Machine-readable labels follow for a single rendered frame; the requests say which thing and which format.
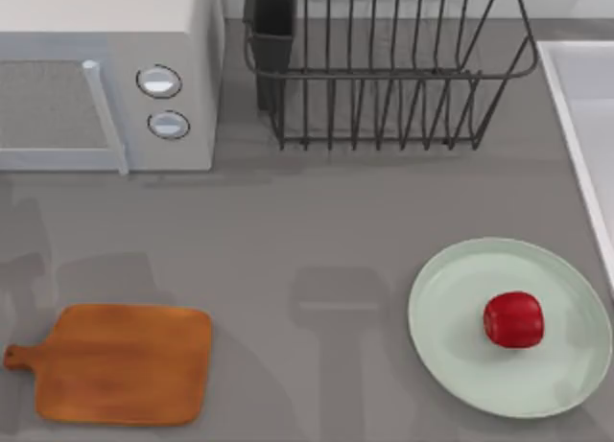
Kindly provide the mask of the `dark cutlery holder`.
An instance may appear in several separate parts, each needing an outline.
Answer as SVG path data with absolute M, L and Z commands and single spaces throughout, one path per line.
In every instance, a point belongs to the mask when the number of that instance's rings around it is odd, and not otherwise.
M 296 0 L 245 0 L 244 25 L 260 111 L 275 113 L 281 76 L 291 62 Z

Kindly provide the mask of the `microwave oven door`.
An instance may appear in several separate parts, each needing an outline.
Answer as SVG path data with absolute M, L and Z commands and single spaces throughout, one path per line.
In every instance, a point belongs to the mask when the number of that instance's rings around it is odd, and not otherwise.
M 101 63 L 126 146 L 104 45 L 80 38 L 7 35 L 0 38 L 0 172 L 119 173 L 83 75 L 87 59 Z

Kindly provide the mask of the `round microwave knob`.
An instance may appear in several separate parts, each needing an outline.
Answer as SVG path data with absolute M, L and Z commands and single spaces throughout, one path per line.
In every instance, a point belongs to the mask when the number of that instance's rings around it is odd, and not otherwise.
M 162 100 L 175 97 L 182 88 L 178 72 L 162 64 L 139 70 L 136 84 L 145 95 Z
M 181 113 L 165 110 L 150 115 L 148 129 L 156 137 L 164 140 L 178 140 L 185 137 L 190 131 L 190 122 Z

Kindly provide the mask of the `pale green plate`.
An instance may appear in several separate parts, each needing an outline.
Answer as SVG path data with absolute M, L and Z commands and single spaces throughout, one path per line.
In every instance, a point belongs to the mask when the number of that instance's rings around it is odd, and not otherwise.
M 521 291 L 539 303 L 544 337 L 505 348 L 487 337 L 484 309 Z M 418 272 L 408 331 L 424 366 L 450 394 L 486 413 L 546 418 L 581 405 L 614 359 L 608 312 L 587 279 L 552 251 L 506 238 L 451 244 Z

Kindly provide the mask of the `pale microwave oven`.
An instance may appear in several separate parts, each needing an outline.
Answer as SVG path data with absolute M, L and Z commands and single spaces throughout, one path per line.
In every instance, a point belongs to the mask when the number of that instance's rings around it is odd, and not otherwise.
M 0 38 L 35 35 L 102 44 L 117 88 L 130 173 L 206 171 L 211 167 L 224 62 L 222 0 L 0 0 Z M 156 64 L 178 72 L 180 92 L 153 99 L 136 73 Z M 189 133 L 164 140 L 150 115 L 183 114 Z

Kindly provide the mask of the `red apple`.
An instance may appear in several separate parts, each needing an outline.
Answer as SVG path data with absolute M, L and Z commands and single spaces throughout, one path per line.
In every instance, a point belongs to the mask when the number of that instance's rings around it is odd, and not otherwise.
M 504 292 L 491 298 L 484 307 L 483 325 L 487 338 L 507 349 L 532 348 L 545 335 L 541 305 L 524 291 Z

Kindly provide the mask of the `wooden cutting board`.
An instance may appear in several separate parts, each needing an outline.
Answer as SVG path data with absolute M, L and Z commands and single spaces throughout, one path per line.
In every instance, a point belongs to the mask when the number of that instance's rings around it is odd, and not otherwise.
M 35 380 L 47 420 L 174 427 L 201 414 L 212 349 L 209 314 L 163 305 L 66 307 L 37 345 L 9 345 L 3 364 Z

